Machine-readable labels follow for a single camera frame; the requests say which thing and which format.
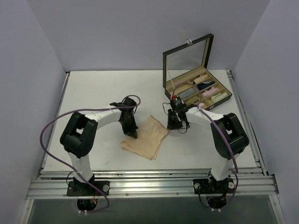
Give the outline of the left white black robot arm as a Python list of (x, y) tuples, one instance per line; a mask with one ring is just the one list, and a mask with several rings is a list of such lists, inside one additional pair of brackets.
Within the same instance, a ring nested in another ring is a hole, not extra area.
[(137, 139), (137, 125), (134, 118), (137, 103), (130, 97), (121, 102), (110, 103), (112, 109), (85, 115), (74, 112), (61, 137), (60, 144), (68, 153), (72, 166), (77, 170), (74, 174), (73, 184), (78, 191), (88, 196), (94, 191), (94, 174), (91, 170), (89, 153), (93, 147), (98, 129), (114, 122), (121, 124), (126, 136)]

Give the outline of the beige underwear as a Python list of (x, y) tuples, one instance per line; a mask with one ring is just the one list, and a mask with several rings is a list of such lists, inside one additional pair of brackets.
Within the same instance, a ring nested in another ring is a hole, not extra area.
[(137, 130), (137, 139), (127, 137), (121, 148), (148, 160), (155, 160), (163, 139), (169, 131), (152, 115), (148, 116)]

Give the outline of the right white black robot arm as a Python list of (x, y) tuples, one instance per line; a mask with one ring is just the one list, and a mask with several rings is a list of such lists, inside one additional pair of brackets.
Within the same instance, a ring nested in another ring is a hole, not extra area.
[(215, 149), (218, 153), (207, 181), (210, 191), (217, 193), (224, 188), (224, 179), (228, 178), (231, 169), (238, 170), (236, 158), (249, 145), (249, 138), (234, 113), (218, 114), (198, 108), (196, 106), (184, 109), (168, 109), (167, 129), (182, 129), (185, 122), (186, 129), (190, 124), (207, 128), (212, 132)]

